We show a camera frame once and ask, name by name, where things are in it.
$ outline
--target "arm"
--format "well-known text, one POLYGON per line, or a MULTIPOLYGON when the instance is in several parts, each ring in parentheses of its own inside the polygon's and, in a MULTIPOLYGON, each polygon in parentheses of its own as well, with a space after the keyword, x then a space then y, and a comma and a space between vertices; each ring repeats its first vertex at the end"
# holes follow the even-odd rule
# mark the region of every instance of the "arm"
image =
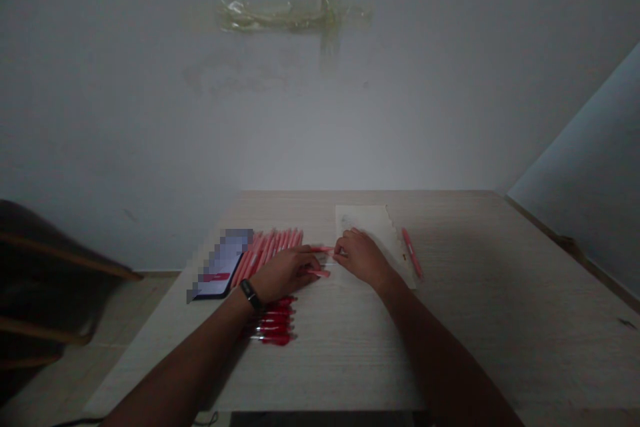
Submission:
MULTIPOLYGON (((278 253, 252 278, 263 304, 314 282, 301 271, 320 265, 309 246, 278 253)), ((187 427, 206 401, 222 365, 253 314, 244 293, 236 288, 211 316, 169 353, 107 416, 102 427, 187 427)))
POLYGON ((333 257, 371 285, 384 302, 438 425, 522 426, 472 355, 411 293, 371 238, 357 229, 347 230, 333 257))

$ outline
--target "light wood tabletop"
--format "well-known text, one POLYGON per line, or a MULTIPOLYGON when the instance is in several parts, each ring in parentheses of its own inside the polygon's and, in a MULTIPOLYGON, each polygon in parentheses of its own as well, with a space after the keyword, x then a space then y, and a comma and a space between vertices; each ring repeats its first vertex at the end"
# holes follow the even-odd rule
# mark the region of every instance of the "light wood tabletop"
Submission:
MULTIPOLYGON (((488 191, 246 191, 229 206, 86 407, 106 414, 220 303, 187 304, 220 229, 303 228, 335 243, 334 207, 387 204, 425 280, 421 301, 517 410, 640 407, 640 317, 488 191)), ((298 293, 286 347, 252 343, 219 410, 420 410, 408 359, 373 292, 329 279, 298 293)))

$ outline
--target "forearm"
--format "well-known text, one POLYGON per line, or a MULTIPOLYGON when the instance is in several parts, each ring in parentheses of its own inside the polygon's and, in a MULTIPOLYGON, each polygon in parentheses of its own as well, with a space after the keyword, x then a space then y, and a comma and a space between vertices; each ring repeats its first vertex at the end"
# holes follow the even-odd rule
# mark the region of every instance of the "forearm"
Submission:
POLYGON ((376 290, 400 332, 434 416, 456 426, 522 425, 472 355, 399 276, 376 290))
POLYGON ((103 427, 190 426, 252 313, 243 292, 232 291, 118 404, 103 427))

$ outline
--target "hand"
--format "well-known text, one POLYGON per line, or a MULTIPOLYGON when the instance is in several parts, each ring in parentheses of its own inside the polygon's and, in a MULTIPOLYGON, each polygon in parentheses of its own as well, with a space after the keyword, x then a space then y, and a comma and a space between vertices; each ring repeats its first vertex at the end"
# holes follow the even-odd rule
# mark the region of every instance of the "hand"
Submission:
POLYGON ((333 258, 374 290, 378 290, 395 274, 375 242, 357 228, 345 230, 335 243, 333 258))
POLYGON ((318 280, 319 277, 303 269, 306 265, 311 265, 313 270, 320 270, 320 263, 311 253, 310 246, 283 250, 258 270, 249 283, 260 302, 275 302, 318 280))

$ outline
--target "pile of pens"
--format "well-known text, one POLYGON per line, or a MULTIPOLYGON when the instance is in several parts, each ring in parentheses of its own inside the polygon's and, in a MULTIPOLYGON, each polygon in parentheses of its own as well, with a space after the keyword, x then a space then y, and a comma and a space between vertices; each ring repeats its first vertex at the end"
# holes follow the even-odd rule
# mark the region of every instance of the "pile of pens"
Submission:
POLYGON ((262 312, 253 316, 244 334, 251 339, 260 340, 263 344, 287 345, 295 339, 291 317, 291 314, 295 313, 291 308, 295 300, 296 297, 287 296, 267 305, 262 312))
POLYGON ((257 232, 253 236, 253 242, 249 244, 247 251, 240 259, 240 265, 231 280, 231 288, 255 274, 281 250, 302 245, 303 234, 303 231, 297 228, 280 232, 274 229, 268 235, 257 232))
MULTIPOLYGON (((251 277, 281 250, 302 245, 303 235, 303 231, 297 228, 280 232, 274 229, 264 235, 262 232, 257 232, 235 270, 231 287, 234 288, 245 278, 251 277)), ((295 335, 291 333, 293 330, 291 314, 295 313, 291 304, 295 300, 297 300, 296 297, 288 296, 267 305, 260 314, 253 316, 244 334, 264 344, 287 345, 295 339, 295 335)))

